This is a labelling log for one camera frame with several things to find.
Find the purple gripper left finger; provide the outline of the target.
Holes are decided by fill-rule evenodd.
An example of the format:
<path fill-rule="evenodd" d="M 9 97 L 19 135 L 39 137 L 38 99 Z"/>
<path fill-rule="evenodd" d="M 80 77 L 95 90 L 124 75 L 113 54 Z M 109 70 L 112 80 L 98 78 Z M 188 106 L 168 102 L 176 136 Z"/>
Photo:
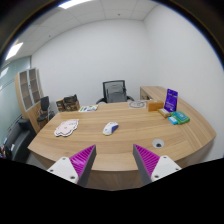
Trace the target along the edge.
<path fill-rule="evenodd" d="M 96 146 L 92 145 L 71 157 L 61 157 L 48 172 L 85 187 L 96 157 Z"/>

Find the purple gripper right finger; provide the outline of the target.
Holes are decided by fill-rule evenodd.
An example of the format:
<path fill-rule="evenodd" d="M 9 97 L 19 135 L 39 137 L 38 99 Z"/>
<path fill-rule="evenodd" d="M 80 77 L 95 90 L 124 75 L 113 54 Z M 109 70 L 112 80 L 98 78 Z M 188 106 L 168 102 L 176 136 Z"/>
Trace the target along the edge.
<path fill-rule="evenodd" d="M 133 156 L 143 185 L 181 170 L 181 167 L 167 155 L 158 156 L 142 146 L 133 145 Z"/>

